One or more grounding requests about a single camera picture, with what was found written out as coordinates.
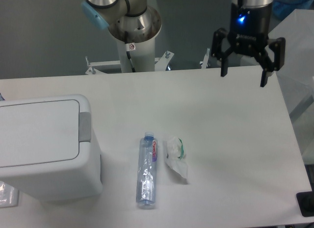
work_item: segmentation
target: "blue led light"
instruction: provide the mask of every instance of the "blue led light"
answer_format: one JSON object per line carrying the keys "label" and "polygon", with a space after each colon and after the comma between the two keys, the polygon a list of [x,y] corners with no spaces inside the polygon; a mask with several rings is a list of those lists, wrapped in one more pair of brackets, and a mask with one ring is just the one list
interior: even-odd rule
{"label": "blue led light", "polygon": [[237,21],[242,25],[244,24],[245,16],[241,16]]}

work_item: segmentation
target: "crumpled plastic bag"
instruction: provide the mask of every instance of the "crumpled plastic bag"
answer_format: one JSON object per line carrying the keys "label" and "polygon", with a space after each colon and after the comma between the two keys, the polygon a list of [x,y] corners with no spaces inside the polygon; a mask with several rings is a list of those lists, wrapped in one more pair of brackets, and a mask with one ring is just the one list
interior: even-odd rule
{"label": "crumpled plastic bag", "polygon": [[4,101],[4,98],[2,97],[1,93],[0,93],[0,101]]}
{"label": "crumpled plastic bag", "polygon": [[165,162],[175,172],[187,179],[187,163],[184,159],[185,147],[182,140],[176,136],[170,136],[165,141]]}

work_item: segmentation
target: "bottle cap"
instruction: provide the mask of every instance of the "bottle cap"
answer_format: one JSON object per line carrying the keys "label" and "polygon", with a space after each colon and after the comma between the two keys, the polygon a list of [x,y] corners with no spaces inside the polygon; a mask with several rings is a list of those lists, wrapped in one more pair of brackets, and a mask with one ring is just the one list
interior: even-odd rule
{"label": "bottle cap", "polygon": [[154,133],[151,132],[151,131],[147,131],[145,132],[145,136],[151,136],[151,137],[154,137]]}

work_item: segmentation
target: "transparent plastic wrap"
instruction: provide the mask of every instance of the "transparent plastic wrap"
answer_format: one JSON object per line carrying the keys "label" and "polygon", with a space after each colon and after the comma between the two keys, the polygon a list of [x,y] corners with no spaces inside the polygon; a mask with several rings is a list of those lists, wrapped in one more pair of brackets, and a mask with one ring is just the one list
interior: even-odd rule
{"label": "transparent plastic wrap", "polygon": [[314,0],[274,0],[273,13],[280,20],[286,18],[295,9],[309,9]]}
{"label": "transparent plastic wrap", "polygon": [[146,132],[140,140],[136,202],[142,208],[151,208],[156,202],[157,140]]}
{"label": "transparent plastic wrap", "polygon": [[19,201],[19,190],[0,181],[0,207],[17,206]]}
{"label": "transparent plastic wrap", "polygon": [[[269,33],[270,38],[286,39],[285,64],[277,77],[305,164],[314,163],[313,21],[313,10],[296,9]],[[242,57],[241,65],[257,63]]]}

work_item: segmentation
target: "bottle label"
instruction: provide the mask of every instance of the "bottle label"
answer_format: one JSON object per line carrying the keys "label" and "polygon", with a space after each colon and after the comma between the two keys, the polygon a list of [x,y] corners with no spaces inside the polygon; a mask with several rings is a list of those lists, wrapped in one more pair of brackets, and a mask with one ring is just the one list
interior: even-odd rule
{"label": "bottle label", "polygon": [[152,161],[156,162],[157,161],[157,141],[153,140],[153,157]]}

